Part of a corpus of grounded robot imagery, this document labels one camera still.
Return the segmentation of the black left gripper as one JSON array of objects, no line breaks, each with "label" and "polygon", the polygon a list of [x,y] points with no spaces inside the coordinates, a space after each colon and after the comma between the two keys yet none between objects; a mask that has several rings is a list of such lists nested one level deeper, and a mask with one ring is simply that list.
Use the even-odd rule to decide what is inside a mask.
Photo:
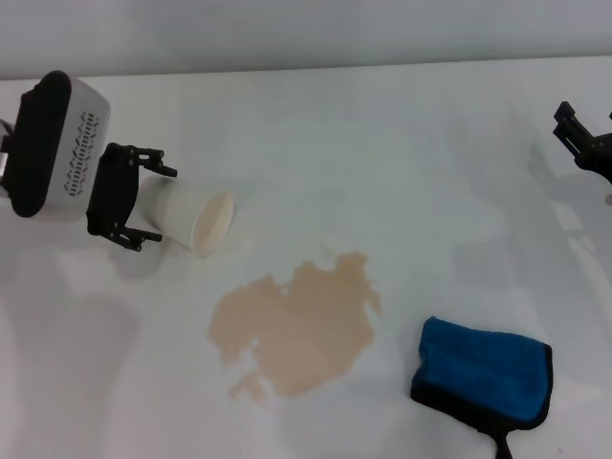
[{"label": "black left gripper", "polygon": [[136,204],[139,167],[158,175],[177,178],[178,171],[164,164],[164,152],[133,145],[109,143],[98,162],[89,206],[87,230],[130,251],[141,251],[142,243],[160,243],[155,232],[126,226]]}]

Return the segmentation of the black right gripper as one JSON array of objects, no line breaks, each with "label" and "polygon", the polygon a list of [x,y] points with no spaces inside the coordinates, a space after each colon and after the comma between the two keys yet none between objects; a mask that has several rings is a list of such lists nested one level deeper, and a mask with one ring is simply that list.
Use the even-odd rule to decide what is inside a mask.
[{"label": "black right gripper", "polygon": [[593,137],[576,118],[569,102],[563,101],[554,114],[554,135],[570,151],[578,168],[594,172],[612,182],[611,135]]}]

